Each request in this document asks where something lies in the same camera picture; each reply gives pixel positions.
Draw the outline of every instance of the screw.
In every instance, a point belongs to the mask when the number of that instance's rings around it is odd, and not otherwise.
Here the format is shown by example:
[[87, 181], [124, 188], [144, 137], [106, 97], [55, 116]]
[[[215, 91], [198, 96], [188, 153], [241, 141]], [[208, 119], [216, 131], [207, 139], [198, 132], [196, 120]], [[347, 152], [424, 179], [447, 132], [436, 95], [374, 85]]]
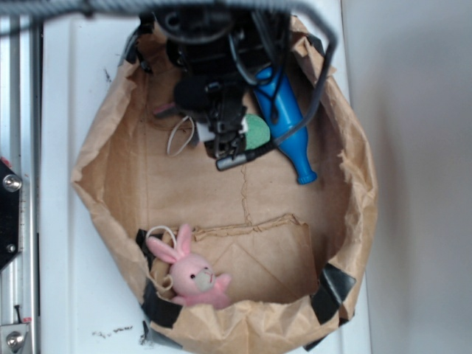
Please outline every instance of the screw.
[[7, 336], [7, 345], [14, 352], [17, 353], [24, 344], [24, 337], [19, 332], [12, 332]]
[[7, 246], [7, 252], [8, 253], [13, 253], [14, 251], [16, 251], [16, 246], [13, 245], [12, 243], [10, 245]]
[[3, 187], [8, 192], [16, 192], [21, 188], [21, 179], [16, 175], [6, 175], [3, 178]]

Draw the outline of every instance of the brown paper bag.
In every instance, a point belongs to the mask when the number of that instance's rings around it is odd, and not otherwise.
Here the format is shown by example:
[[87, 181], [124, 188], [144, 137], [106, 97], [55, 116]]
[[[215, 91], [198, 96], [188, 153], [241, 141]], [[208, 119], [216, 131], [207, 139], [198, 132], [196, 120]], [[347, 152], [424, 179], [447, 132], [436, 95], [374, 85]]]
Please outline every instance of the brown paper bag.
[[[294, 19], [288, 76], [302, 111], [322, 57]], [[332, 76], [308, 126], [308, 158], [319, 179], [296, 182], [279, 152], [225, 172], [204, 147], [166, 154], [180, 120], [157, 120], [173, 101], [181, 73], [167, 59], [165, 38], [142, 34], [138, 60], [119, 67], [72, 173], [125, 281], [159, 341], [194, 353], [286, 353], [318, 341], [350, 320], [377, 217], [377, 181], [364, 132]], [[257, 106], [247, 96], [249, 111]], [[176, 144], [189, 134], [183, 125]], [[192, 250], [233, 276], [224, 310], [173, 304], [167, 265], [154, 260], [139, 229], [195, 227]]]

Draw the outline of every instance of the pink bunny plush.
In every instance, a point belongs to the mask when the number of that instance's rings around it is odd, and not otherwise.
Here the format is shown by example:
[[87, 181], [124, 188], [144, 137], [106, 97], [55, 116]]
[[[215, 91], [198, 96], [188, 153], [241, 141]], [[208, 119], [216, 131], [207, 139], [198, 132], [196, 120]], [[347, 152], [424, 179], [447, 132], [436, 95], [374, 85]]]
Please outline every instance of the pink bunny plush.
[[173, 238], [174, 249], [156, 237], [146, 239], [149, 250], [160, 260], [171, 264], [169, 275], [173, 280], [173, 289], [177, 293], [171, 301], [183, 306], [211, 304], [216, 310], [228, 307], [231, 300], [225, 291], [231, 282], [231, 275], [222, 274], [216, 277], [212, 266], [205, 258], [191, 253], [191, 237], [190, 226], [184, 224], [178, 230], [177, 240]]

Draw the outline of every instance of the blue bottle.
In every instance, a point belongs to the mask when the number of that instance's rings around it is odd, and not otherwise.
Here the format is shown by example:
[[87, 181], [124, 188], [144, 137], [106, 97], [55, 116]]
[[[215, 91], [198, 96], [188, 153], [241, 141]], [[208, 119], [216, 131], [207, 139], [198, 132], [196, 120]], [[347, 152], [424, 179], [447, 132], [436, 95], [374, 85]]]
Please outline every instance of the blue bottle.
[[[272, 68], [262, 70], [257, 74], [258, 79], [266, 79], [271, 76]], [[275, 75], [274, 79], [265, 86], [258, 86], [257, 90], [254, 90], [257, 101], [259, 102], [260, 110], [263, 113], [265, 122], [271, 130], [271, 135], [275, 138], [283, 135], [290, 128], [295, 126], [299, 121], [303, 119], [302, 112], [295, 98], [294, 91], [292, 90], [288, 78], [283, 74], [282, 83], [275, 99], [275, 106], [279, 112], [279, 119], [276, 124], [272, 123], [271, 120], [271, 102], [264, 95], [258, 92], [259, 90], [265, 92], [268, 96], [274, 95], [277, 80], [280, 73]], [[295, 166], [295, 170], [298, 174], [298, 183], [307, 184], [316, 180], [317, 175], [311, 169], [310, 162], [307, 158], [308, 148], [308, 131], [307, 128], [302, 128], [297, 131], [294, 135], [287, 138], [279, 149], [292, 161]]]

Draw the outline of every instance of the black electrical tape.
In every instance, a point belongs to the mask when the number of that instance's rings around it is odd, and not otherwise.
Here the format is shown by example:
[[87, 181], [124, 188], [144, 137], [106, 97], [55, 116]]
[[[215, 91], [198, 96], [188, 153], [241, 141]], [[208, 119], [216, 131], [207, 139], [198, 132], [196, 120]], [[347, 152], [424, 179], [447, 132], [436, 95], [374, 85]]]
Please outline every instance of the black electrical tape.
[[[355, 278], [341, 269], [329, 263], [324, 266], [319, 278], [318, 291], [311, 296], [311, 307], [315, 311], [319, 324], [323, 325], [333, 318], [354, 285]], [[346, 319], [340, 319], [339, 325], [346, 322]], [[304, 346], [304, 349], [310, 351], [322, 340], [309, 343]]]
[[324, 57], [326, 55], [325, 50], [323, 49], [323, 43], [322, 40], [316, 37], [315, 35], [312, 35], [311, 33], [307, 34], [308, 41], [310, 42], [311, 46], [316, 49], [316, 51]]
[[156, 288], [150, 280], [146, 284], [144, 302], [141, 308], [151, 321], [165, 328], [173, 327], [182, 310], [182, 306], [157, 296]]
[[145, 13], [139, 16], [141, 24], [128, 37], [125, 45], [125, 50], [119, 60], [119, 66], [126, 60], [130, 64], [134, 64], [136, 59], [141, 63], [141, 67], [145, 72], [152, 72], [149, 65], [145, 62], [141, 52], [136, 48], [136, 43], [141, 35], [151, 34], [154, 29], [154, 21], [156, 17], [152, 13]]
[[[138, 234], [136, 235], [136, 243], [140, 247], [142, 253], [145, 255], [146, 260], [147, 260], [147, 266], [149, 270], [153, 266], [154, 259], [156, 258], [154, 254], [149, 250], [148, 246], [146, 245], [146, 234], [147, 232], [145, 230], [139, 229]], [[160, 235], [153, 235], [154, 237], [157, 238], [162, 238], [162, 234]]]

